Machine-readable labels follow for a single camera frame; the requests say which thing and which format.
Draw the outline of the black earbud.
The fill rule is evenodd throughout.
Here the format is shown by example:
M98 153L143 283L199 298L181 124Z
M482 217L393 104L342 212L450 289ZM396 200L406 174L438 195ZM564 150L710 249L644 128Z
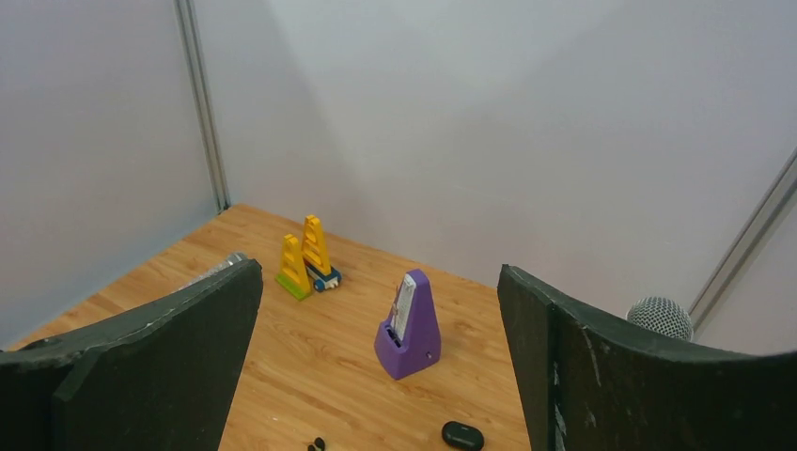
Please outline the black earbud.
M316 437L312 443L307 446L307 451L325 451L326 443L322 437Z

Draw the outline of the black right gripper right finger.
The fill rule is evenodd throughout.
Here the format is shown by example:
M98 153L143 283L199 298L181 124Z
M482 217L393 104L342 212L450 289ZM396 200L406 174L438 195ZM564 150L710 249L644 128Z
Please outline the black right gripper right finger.
M535 450L792 450L796 355L645 330L511 265L497 297Z

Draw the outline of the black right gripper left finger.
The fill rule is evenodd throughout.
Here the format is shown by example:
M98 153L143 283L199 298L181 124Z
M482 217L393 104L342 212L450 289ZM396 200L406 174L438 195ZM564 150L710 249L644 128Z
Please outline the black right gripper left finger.
M247 258L1 355L5 450L215 450L263 291Z

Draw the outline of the black earbud charging case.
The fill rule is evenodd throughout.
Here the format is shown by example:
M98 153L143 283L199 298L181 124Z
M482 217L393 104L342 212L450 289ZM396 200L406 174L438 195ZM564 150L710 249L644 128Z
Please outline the black earbud charging case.
M448 446L463 451L481 451L485 445L485 437L478 428L458 421L444 423L441 437Z

